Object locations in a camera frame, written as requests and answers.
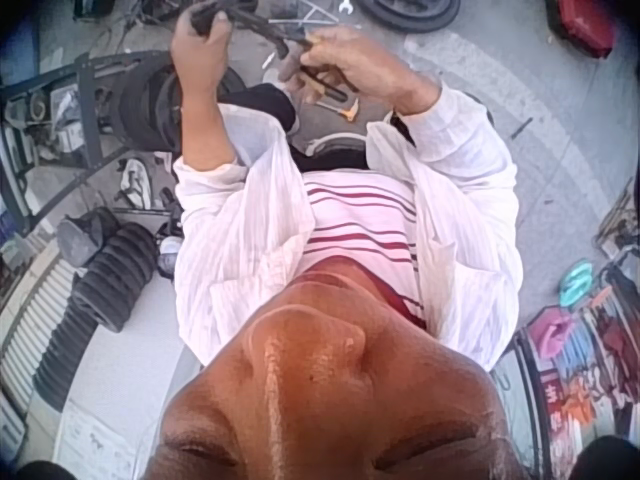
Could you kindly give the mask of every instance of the metal frame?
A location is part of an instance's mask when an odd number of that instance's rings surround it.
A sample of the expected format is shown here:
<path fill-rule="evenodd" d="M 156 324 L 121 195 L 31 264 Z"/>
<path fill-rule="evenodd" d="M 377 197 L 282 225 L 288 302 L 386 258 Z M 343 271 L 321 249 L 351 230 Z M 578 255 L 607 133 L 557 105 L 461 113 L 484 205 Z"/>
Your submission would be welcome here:
<path fill-rule="evenodd" d="M 21 235 L 31 232 L 53 208 L 56 207 L 78 185 L 85 183 L 93 174 L 101 170 L 112 161 L 122 157 L 130 149 L 122 146 L 109 155 L 104 156 L 100 142 L 100 131 L 95 111 L 96 74 L 99 70 L 117 64 L 133 64 L 157 55 L 166 55 L 163 51 L 146 51 L 109 55 L 105 57 L 89 58 L 89 54 L 80 55 L 73 64 L 52 70 L 37 77 L 25 80 L 15 85 L 0 89 L 0 107 L 4 111 L 5 103 L 19 95 L 28 94 L 53 82 L 75 76 L 80 97 L 80 121 L 85 140 L 85 170 L 62 188 L 49 200 L 35 215 L 30 211 L 24 199 L 24 195 L 18 184 L 18 176 L 11 168 L 13 153 L 8 150 L 7 138 L 4 128 L 0 128 L 2 144 L 6 151 L 0 152 L 0 186 L 5 205 L 13 217 L 17 230 Z"/>

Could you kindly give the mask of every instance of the man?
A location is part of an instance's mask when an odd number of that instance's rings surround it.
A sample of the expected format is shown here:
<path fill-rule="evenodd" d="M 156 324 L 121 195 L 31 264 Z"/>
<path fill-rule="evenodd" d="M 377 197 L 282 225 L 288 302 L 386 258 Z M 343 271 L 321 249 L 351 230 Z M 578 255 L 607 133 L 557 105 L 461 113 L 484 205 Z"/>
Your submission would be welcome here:
<path fill-rule="evenodd" d="M 287 97 L 263 86 L 273 115 L 255 90 L 267 107 L 219 102 L 231 27 L 219 14 L 197 37 L 190 13 L 171 47 L 175 281 L 180 335 L 207 367 L 168 409 L 148 477 L 519 478 L 483 371 L 522 281 L 516 168 L 486 109 L 358 32 L 316 31 L 300 61 L 389 104 L 413 145 L 370 123 L 367 170 L 302 173 Z"/>

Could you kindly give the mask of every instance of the white road marking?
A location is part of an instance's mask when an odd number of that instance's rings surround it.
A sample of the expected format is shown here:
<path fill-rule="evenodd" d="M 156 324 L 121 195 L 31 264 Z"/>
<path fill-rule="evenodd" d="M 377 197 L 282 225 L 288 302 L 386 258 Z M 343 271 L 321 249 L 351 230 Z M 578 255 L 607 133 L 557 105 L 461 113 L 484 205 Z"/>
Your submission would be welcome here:
<path fill-rule="evenodd" d="M 602 190 L 584 155 L 547 106 L 508 68 L 474 43 L 446 29 L 429 36 L 407 35 L 404 48 L 469 82 L 474 91 L 481 91 L 521 122 L 533 117 L 527 131 L 535 135 L 567 171 L 596 216 L 604 218 L 612 201 Z"/>

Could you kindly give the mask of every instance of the ground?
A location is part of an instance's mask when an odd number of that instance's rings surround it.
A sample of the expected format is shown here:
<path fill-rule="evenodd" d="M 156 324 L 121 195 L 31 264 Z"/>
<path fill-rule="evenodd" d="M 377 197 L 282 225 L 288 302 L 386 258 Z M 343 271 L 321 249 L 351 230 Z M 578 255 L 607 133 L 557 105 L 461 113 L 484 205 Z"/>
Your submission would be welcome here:
<path fill-rule="evenodd" d="M 352 1 L 354 13 L 339 15 L 345 23 L 360 25 L 416 70 L 441 76 L 491 110 L 518 166 L 517 242 L 524 264 L 520 324 L 528 322 L 544 305 L 557 303 L 558 281 L 573 263 L 605 261 L 592 238 L 638 161 L 636 37 L 618 25 L 613 53 L 594 60 L 549 31 L 543 0 L 463 2 L 449 27 L 424 35 L 391 32 Z M 98 24 L 74 22 L 71 0 L 43 5 L 38 12 L 42 69 L 70 63 L 89 49 L 92 56 L 112 53 L 122 31 L 122 22 L 114 21 L 130 3 L 117 0 L 112 15 Z M 338 14 L 338 0 L 317 3 Z M 259 12 L 267 11 L 266 4 L 261 1 Z M 167 29 L 139 26 L 123 48 L 167 49 L 170 38 Z M 253 85 L 272 51 L 264 39 L 238 31 L 230 63 Z M 331 112 L 304 106 L 295 140 L 300 144 L 328 132 L 364 132 L 367 120 L 384 113 L 365 104 L 358 123 L 350 126 Z M 527 128 L 511 140 L 529 118 Z"/>

